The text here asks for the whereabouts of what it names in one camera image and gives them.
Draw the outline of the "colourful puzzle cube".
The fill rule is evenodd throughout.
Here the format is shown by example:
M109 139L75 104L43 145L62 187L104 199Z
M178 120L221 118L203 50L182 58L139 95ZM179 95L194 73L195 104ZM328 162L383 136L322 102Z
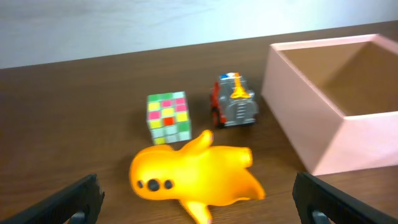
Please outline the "colourful puzzle cube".
M191 140L192 125L184 91L149 95L146 115L154 145Z

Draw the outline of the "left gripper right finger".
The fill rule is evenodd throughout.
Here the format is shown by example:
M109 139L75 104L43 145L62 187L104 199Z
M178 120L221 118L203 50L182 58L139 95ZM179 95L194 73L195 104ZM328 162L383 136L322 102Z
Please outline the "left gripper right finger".
M397 224L396 218L307 172L296 175L292 196L302 224Z

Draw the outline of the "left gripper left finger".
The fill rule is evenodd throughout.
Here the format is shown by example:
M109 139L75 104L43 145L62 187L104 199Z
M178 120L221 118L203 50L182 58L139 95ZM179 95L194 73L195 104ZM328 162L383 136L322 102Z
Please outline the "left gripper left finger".
M96 174L90 174L37 204L1 221L1 224L86 223L95 224L104 191Z

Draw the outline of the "grey red toy truck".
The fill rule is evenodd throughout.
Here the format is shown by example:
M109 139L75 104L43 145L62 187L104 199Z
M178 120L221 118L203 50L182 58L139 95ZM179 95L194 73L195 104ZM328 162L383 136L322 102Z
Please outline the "grey red toy truck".
M210 109L216 128L254 124L259 112L254 91L238 72L218 76L210 93Z

